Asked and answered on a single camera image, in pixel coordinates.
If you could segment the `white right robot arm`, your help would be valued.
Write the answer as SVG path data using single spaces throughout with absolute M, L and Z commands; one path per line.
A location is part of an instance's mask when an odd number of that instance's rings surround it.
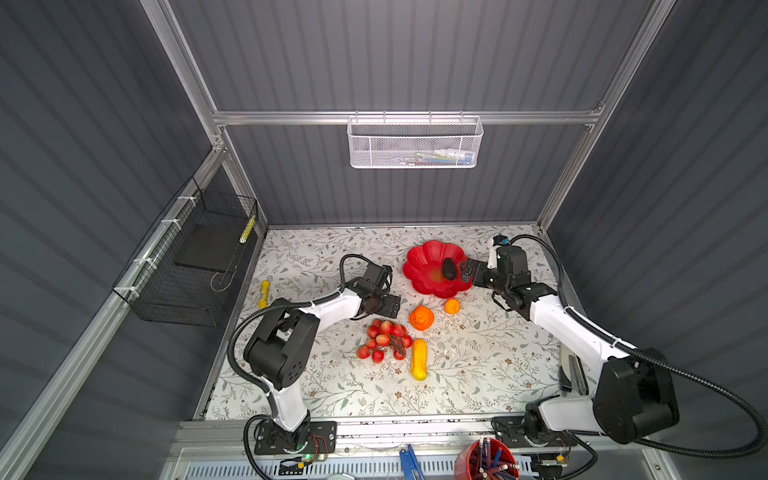
M 556 337 L 597 377 L 582 395 L 554 396 L 527 406 L 522 428 L 530 443 L 554 432 L 604 434 L 628 444 L 672 427 L 680 414 L 664 356 L 648 349 L 633 356 L 602 328 L 561 300 L 554 288 L 533 281 L 522 248 L 494 246 L 486 262 L 445 260 L 443 275 L 486 288 L 505 311 L 514 311 Z

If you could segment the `red fake lychee bunch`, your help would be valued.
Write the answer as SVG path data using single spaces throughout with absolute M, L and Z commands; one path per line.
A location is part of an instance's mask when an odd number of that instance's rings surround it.
M 404 361 L 415 343 L 406 327 L 392 320 L 373 320 L 366 329 L 366 335 L 366 340 L 356 350 L 356 356 L 374 364 L 380 364 L 387 358 Z

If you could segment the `orange fake bell pepper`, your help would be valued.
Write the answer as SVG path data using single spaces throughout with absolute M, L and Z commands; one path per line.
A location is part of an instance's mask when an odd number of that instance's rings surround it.
M 418 331 L 428 330 L 435 321 L 435 314 L 424 305 L 417 306 L 409 315 L 409 323 Z

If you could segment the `dark fake avocado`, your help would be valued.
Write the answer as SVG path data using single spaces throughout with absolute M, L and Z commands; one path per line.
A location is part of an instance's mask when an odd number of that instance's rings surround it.
M 441 265 L 441 274 L 447 281 L 454 281 L 458 276 L 459 270 L 452 258 L 445 258 Z

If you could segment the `small fake orange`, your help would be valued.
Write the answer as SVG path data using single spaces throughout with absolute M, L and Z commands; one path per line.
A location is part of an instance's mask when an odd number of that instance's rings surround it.
M 461 310 L 461 303 L 456 298 L 448 299 L 444 304 L 444 312 L 448 315 L 455 315 Z

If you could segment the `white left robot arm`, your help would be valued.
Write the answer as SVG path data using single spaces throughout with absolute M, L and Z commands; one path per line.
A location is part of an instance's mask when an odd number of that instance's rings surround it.
M 392 277 L 390 266 L 348 254 L 339 263 L 340 286 L 334 292 L 304 302 L 279 298 L 236 327 L 227 361 L 236 375 L 266 394 L 276 427 L 289 434 L 308 428 L 300 377 L 319 332 L 370 315 L 397 317 L 401 299 L 391 293 Z

